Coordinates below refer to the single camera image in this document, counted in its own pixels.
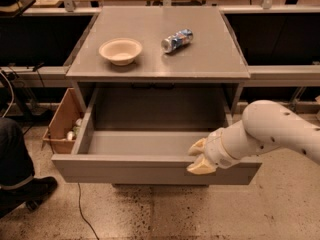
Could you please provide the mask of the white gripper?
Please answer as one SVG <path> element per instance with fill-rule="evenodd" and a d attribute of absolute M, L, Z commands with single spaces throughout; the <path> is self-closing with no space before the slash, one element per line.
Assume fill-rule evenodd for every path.
<path fill-rule="evenodd" d="M 210 174 L 218 168 L 228 169 L 240 163 L 239 159 L 233 158 L 224 148 L 222 133 L 223 128 L 219 128 L 189 148 L 189 156 L 201 155 L 187 167 L 188 172 L 195 175 Z"/>

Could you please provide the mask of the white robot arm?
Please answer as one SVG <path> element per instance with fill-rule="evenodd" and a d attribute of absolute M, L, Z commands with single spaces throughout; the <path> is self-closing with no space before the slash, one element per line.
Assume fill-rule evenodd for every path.
<path fill-rule="evenodd" d="M 255 101 L 244 109 L 240 121 L 211 132 L 190 147 L 188 154 L 196 160 L 187 171 L 213 173 L 280 147 L 320 164 L 320 129 L 276 102 Z"/>

